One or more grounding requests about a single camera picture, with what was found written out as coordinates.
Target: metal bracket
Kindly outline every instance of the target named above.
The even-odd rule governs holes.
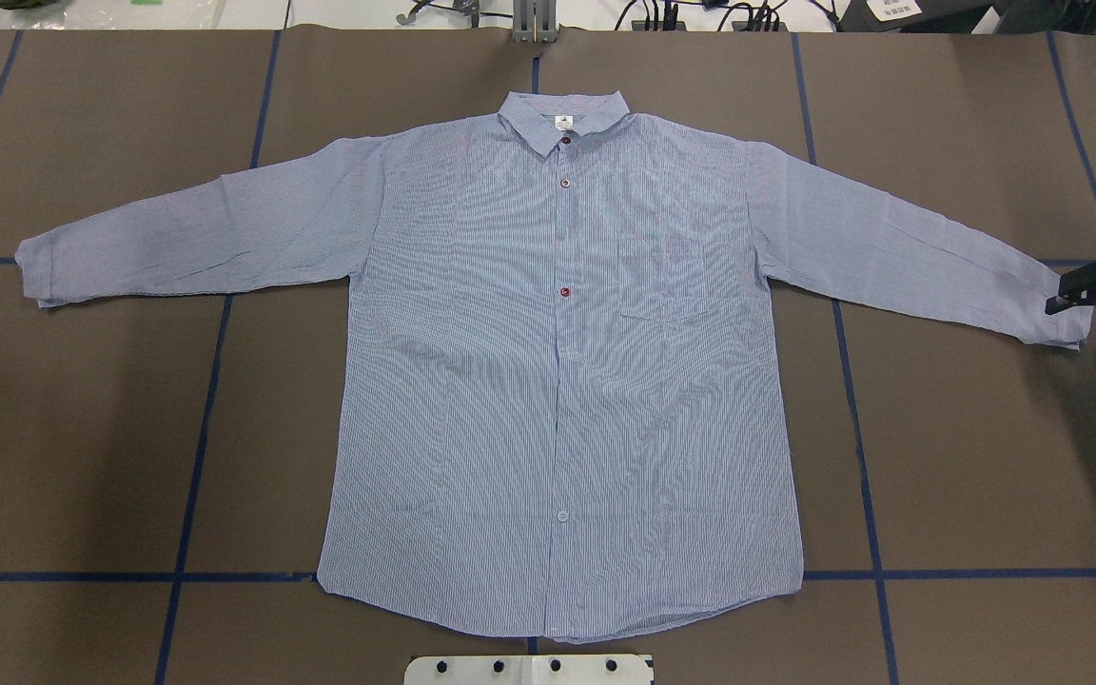
[[[649,654],[537,654],[419,658],[404,685],[652,685]]]
[[[514,43],[556,43],[557,0],[514,0]]]

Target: shirt cuff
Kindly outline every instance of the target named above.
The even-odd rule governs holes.
[[[25,297],[36,299],[39,307],[53,307],[53,304],[47,304],[53,298],[54,267],[54,247],[48,235],[21,242],[16,250],[16,264],[23,272]]]

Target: shirt pocket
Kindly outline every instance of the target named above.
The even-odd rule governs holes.
[[[699,240],[623,239],[617,259],[621,316],[671,321],[712,308]]]

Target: shirt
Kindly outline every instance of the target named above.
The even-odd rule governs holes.
[[[1025,343],[1091,320],[1004,242],[618,92],[338,140],[16,259],[41,307],[350,277],[318,582],[571,642],[799,589],[767,278]]]

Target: striped shirt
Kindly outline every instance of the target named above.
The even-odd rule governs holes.
[[[1077,347],[1004,242],[606,96],[342,139],[19,247],[43,307],[350,277],[318,580],[587,642],[795,593],[767,278]]]

